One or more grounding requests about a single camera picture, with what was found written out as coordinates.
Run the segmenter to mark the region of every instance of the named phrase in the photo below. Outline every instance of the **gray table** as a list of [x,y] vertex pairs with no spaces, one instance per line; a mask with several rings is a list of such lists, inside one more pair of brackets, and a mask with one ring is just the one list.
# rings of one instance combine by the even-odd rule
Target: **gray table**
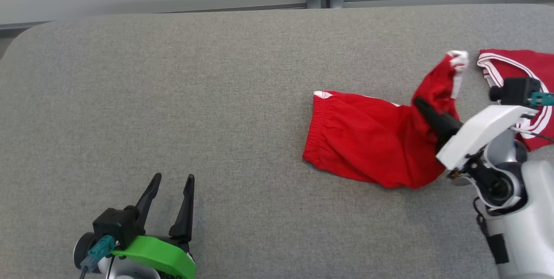
[[[313,90],[409,103],[471,53],[462,119],[487,102],[481,48],[554,52],[554,9],[456,5],[91,17],[47,23],[0,61],[0,277],[73,279],[105,208],[164,178],[166,235],[196,175],[198,278],[481,278],[496,269],[471,187],[385,190],[301,160]],[[533,158],[551,160],[553,149]]]

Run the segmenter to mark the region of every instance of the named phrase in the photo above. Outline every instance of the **red shorts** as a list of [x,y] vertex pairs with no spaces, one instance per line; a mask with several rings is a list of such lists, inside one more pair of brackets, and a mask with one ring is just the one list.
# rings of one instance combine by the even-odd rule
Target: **red shorts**
[[[414,97],[457,118],[455,97],[467,61],[466,52],[449,52],[424,78]],[[323,90],[313,95],[313,116],[302,157],[345,178],[386,188],[418,188],[444,171],[435,158],[436,142],[414,106]]]

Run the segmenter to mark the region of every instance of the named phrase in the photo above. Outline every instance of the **white stripe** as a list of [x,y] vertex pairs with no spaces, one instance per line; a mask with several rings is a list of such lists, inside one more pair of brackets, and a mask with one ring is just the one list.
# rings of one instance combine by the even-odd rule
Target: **white stripe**
[[389,104],[393,104],[393,105],[396,106],[396,107],[400,107],[399,104],[396,104],[396,103],[393,103],[393,102],[389,102],[388,100],[384,100],[384,99],[380,99],[380,98],[376,98],[376,97],[372,97],[372,96],[367,96],[367,95],[362,95],[362,94],[356,94],[356,95],[360,95],[360,96],[367,97],[367,98],[379,99],[379,100],[382,100],[382,101],[387,102],[387,103],[389,103]]
[[486,74],[485,76],[483,76],[483,78],[485,78],[490,87],[496,86],[496,83],[494,82],[494,79],[491,77],[490,74]]
[[504,79],[502,79],[502,76],[498,72],[497,68],[489,60],[478,60],[477,66],[485,68],[485,70],[489,73],[489,76],[494,81],[495,85],[499,87],[504,85]]
[[460,92],[464,72],[467,70],[467,65],[469,65],[469,54],[466,51],[448,51],[447,54],[452,57],[450,60],[451,67],[456,70],[451,93],[451,98],[455,99]]
[[[486,64],[486,62],[489,61],[490,58],[493,58],[495,60],[503,61],[508,64],[511,64],[517,68],[520,68],[525,72],[529,77],[537,79],[541,82],[541,90],[543,92],[548,92],[548,88],[546,85],[544,85],[544,82],[540,80],[540,78],[537,77],[537,75],[532,72],[527,66],[516,62],[515,60],[511,60],[510,58],[506,58],[504,56],[495,54],[495,53],[483,53],[479,55],[479,60],[477,61],[477,65],[483,67],[483,64]],[[529,131],[533,131],[534,133],[540,133],[546,126],[548,125],[548,122],[550,121],[550,117],[552,116],[552,106],[544,106],[543,111],[539,114],[537,121],[530,127],[528,127]],[[523,138],[533,138],[534,135],[521,135]]]
[[333,96],[333,94],[331,94],[329,92],[325,92],[324,90],[317,90],[317,91],[313,92],[313,95],[319,96],[321,98],[329,98],[329,97]]

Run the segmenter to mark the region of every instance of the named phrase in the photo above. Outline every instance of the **cable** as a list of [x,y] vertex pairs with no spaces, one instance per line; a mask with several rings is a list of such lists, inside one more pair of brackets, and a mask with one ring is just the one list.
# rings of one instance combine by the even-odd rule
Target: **cable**
[[110,267],[107,269],[106,279],[110,279],[111,266],[113,265],[113,260],[114,260],[114,259],[115,259],[115,255],[112,255],[112,256],[111,256]]
[[83,271],[81,271],[81,276],[79,276],[79,279],[85,279],[85,275],[87,274],[87,269],[89,269],[86,266],[83,266]]
[[479,211],[479,209],[477,208],[477,200],[479,200],[479,197],[473,199],[473,209],[475,210],[475,212],[477,212],[477,216],[475,216],[475,221],[477,222],[477,225],[479,226],[479,229],[481,230],[483,235],[487,237],[489,236],[489,232],[486,229],[485,217],[483,216],[481,211]]
[[548,139],[549,141],[554,143],[554,138],[548,137],[546,135],[542,135],[542,134],[539,134],[539,133],[534,133],[534,132],[527,131],[527,130],[524,130],[524,129],[519,129],[519,128],[516,128],[516,127],[511,127],[510,129],[512,129],[513,131],[516,131],[517,133],[524,133],[524,134],[527,134],[527,135],[533,135],[533,136],[536,136],[536,137],[541,137],[543,139]]

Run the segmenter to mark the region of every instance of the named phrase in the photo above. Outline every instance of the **black cable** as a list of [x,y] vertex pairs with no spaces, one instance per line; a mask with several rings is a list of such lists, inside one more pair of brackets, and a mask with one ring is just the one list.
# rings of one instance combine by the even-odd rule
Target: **black cable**
[[479,226],[479,229],[481,229],[483,235],[487,237],[489,235],[489,232],[486,229],[485,217],[477,208],[477,200],[479,200],[479,197],[473,199],[473,209],[475,210],[475,212],[477,212],[477,216],[475,216],[475,221],[477,222],[477,225]]
[[529,132],[529,134],[530,134],[530,135],[534,135],[534,136],[536,136],[536,137],[541,137],[541,138],[543,138],[543,139],[548,139],[549,141],[551,141],[552,143],[554,143],[554,138],[552,138],[552,137],[548,137],[548,136],[546,136],[546,135],[541,135],[541,134],[539,134],[539,133],[534,133],[534,132]]
[[110,279],[111,265],[113,265],[113,260],[114,260],[114,259],[115,259],[115,255],[112,255],[112,256],[111,256],[110,267],[107,269],[107,275],[106,275],[106,278],[107,278],[107,279]]
[[85,275],[87,274],[87,269],[89,269],[89,267],[83,266],[83,271],[81,271],[81,276],[79,276],[79,279],[85,279]]

